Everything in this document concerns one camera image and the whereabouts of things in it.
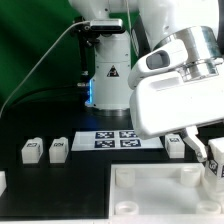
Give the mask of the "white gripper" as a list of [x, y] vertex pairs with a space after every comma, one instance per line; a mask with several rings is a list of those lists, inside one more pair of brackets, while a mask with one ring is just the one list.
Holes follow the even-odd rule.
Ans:
[[143, 79], [130, 98], [131, 120], [141, 139], [184, 129], [183, 140], [199, 162], [207, 160], [196, 126], [224, 120], [224, 65], [216, 76], [184, 82], [178, 72]]

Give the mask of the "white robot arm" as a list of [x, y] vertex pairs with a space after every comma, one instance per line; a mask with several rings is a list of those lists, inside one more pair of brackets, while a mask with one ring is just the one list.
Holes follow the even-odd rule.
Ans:
[[179, 132], [201, 162], [200, 126], [224, 120], [224, 0], [68, 0], [95, 50], [87, 107], [131, 115], [142, 139]]

